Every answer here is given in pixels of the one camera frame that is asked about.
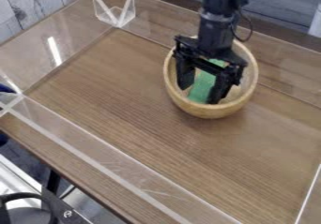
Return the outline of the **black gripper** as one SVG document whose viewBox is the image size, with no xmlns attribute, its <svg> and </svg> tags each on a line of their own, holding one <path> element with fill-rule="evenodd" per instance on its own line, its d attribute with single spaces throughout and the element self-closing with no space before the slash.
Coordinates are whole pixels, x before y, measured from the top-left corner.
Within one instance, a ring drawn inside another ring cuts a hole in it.
<svg viewBox="0 0 321 224">
<path fill-rule="evenodd" d="M 175 48 L 173 56 L 177 61 L 177 84 L 182 90 L 186 90 L 194 83 L 197 67 L 211 71 L 211 68 L 205 64 L 207 59 L 224 60 L 230 64 L 226 69 L 228 74 L 216 76 L 216 83 L 210 89 L 207 102 L 210 104 L 217 104 L 220 100 L 226 97 L 232 86 L 241 83 L 244 70 L 249 62 L 232 50 L 232 48 L 218 52 L 201 51 L 198 49 L 198 39 L 195 37 L 177 35 L 174 41 Z"/>
</svg>

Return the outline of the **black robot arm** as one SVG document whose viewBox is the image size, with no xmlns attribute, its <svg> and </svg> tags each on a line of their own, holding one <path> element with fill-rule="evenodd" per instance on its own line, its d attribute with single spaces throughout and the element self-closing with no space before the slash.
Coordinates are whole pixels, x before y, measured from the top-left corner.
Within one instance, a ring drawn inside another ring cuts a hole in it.
<svg viewBox="0 0 321 224">
<path fill-rule="evenodd" d="M 236 34 L 242 6 L 250 0 L 202 0 L 199 29 L 197 37 L 174 37 L 177 84 L 182 90 L 194 84 L 195 70 L 211 74 L 216 81 L 206 95 L 206 103 L 217 104 L 241 83 L 248 61 L 233 51 L 236 40 L 245 42 Z"/>
</svg>

